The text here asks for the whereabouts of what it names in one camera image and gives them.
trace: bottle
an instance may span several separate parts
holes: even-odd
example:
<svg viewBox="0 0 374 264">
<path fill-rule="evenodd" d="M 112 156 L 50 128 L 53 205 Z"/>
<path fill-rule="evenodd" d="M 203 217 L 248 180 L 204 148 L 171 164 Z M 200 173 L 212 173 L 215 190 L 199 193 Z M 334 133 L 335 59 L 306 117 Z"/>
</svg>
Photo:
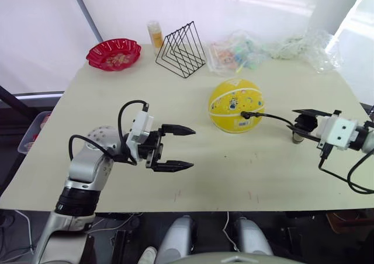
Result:
<svg viewBox="0 0 374 264">
<path fill-rule="evenodd" d="M 154 54 L 157 56 L 162 46 L 162 33 L 160 24 L 156 20 L 152 20 L 147 23 L 148 32 L 152 41 Z"/>
</svg>

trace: floor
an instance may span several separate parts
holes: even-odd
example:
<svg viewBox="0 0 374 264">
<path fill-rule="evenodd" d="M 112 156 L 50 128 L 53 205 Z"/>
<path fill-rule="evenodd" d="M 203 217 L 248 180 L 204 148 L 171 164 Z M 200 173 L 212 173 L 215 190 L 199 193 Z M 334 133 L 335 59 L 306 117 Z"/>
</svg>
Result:
<svg viewBox="0 0 374 264">
<path fill-rule="evenodd" d="M 17 152 L 22 135 L 0 136 L 0 183 L 3 191 L 6 181 L 12 177 L 12 168 L 16 170 L 23 156 Z M 49 213 L 24 211 L 31 221 L 33 245 L 36 246 Z M 132 232 L 130 242 L 126 244 L 126 261 L 136 263 L 147 246 L 159 247 L 172 222 L 184 214 L 189 214 L 196 223 L 196 242 L 193 253 L 212 251 L 232 251 L 233 248 L 222 233 L 226 222 L 226 212 L 205 213 L 136 213 L 121 230 Z M 358 251 L 371 228 L 363 228 L 346 234 L 336 234 L 330 227 L 324 212 L 285 213 L 250 212 L 230 213 L 228 234 L 236 241 L 233 222 L 241 216 L 255 221 L 263 230 L 274 254 L 310 264 L 358 263 Z M 94 229 L 115 228 L 129 214 L 110 218 L 98 216 Z M 97 231 L 95 237 L 96 258 L 98 264 L 111 263 L 113 241 L 116 230 Z M 0 210 L 0 263 L 14 256 L 26 255 L 14 260 L 30 260 L 29 237 L 26 219 L 12 210 Z"/>
</svg>

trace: black wire rack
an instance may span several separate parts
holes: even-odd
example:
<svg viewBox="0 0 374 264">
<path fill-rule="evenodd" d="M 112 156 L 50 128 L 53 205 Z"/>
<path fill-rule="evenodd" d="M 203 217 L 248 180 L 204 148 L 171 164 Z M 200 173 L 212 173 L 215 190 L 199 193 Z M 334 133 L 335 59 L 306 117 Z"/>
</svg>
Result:
<svg viewBox="0 0 374 264">
<path fill-rule="evenodd" d="M 205 65 L 204 50 L 193 21 L 165 37 L 156 63 L 183 78 Z"/>
</svg>

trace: red bowl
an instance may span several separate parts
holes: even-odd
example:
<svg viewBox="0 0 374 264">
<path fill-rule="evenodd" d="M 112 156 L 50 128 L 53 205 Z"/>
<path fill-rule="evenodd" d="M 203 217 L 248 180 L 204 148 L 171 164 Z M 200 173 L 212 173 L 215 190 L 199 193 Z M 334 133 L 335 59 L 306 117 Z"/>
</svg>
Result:
<svg viewBox="0 0 374 264">
<path fill-rule="evenodd" d="M 88 64 L 105 71 L 120 71 L 137 61 L 141 46 L 136 41 L 111 39 L 92 48 L 86 57 Z"/>
</svg>

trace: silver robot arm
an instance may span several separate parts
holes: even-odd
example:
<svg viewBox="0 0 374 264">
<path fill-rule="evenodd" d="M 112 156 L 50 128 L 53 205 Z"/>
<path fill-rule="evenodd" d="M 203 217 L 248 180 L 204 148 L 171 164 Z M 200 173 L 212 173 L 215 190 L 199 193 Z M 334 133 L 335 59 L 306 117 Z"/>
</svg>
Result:
<svg viewBox="0 0 374 264">
<path fill-rule="evenodd" d="M 79 263 L 81 251 L 73 248 L 85 243 L 87 235 L 84 232 L 92 227 L 100 193 L 105 187 L 114 162 L 136 165 L 142 159 L 146 159 L 146 167 L 152 168 L 156 172 L 176 172 L 193 166 L 192 163 L 183 161 L 157 162 L 161 158 L 161 137 L 165 136 L 165 133 L 185 136 L 195 132 L 184 126 L 167 124 L 163 124 L 157 131 L 151 131 L 153 117 L 147 113 L 147 103 L 145 103 L 144 107 L 146 109 L 143 108 L 142 111 L 138 112 L 130 133 L 126 134 L 122 140 L 120 140 L 119 136 L 122 132 L 119 133 L 118 129 L 109 126 L 92 130 L 87 138 L 76 135 L 70 138 L 71 163 L 68 177 L 55 210 L 50 213 L 47 224 L 38 241 L 32 264 L 66 260 L 54 258 L 56 255 L 61 255 L 61 253 L 49 251 L 50 247 L 55 250 L 61 249 L 50 244 L 56 239 L 61 240 L 56 235 L 62 231 L 83 233 L 83 238 L 77 238 L 76 236 L 70 238 L 72 240 L 70 244 L 72 249 L 68 251 L 69 253 L 65 253 L 69 263 Z M 82 150 L 72 157 L 71 146 L 74 138 L 80 138 L 86 142 Z"/>
</svg>

